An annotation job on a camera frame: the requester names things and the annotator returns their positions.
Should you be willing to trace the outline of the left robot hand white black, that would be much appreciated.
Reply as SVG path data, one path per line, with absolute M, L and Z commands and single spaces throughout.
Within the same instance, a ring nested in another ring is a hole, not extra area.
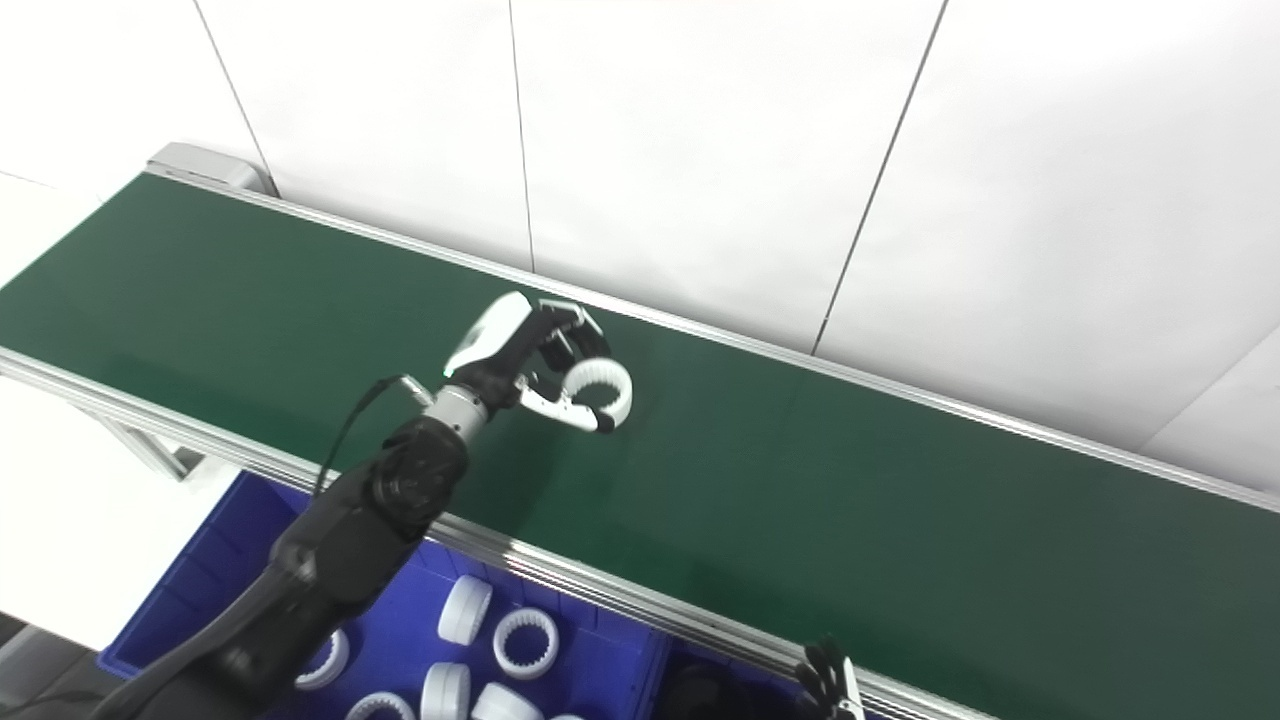
M 585 306 L 518 291 L 497 299 L 463 336 L 443 369 L 488 415 L 521 406 L 580 430 L 607 434 L 634 405 L 634 382 L 612 357 Z

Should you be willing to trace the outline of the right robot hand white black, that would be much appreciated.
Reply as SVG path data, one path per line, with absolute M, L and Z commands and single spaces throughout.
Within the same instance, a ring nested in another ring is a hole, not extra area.
M 851 659 L 832 635 L 803 647 L 804 661 L 794 676 L 805 691 L 799 701 L 801 719 L 867 719 Z

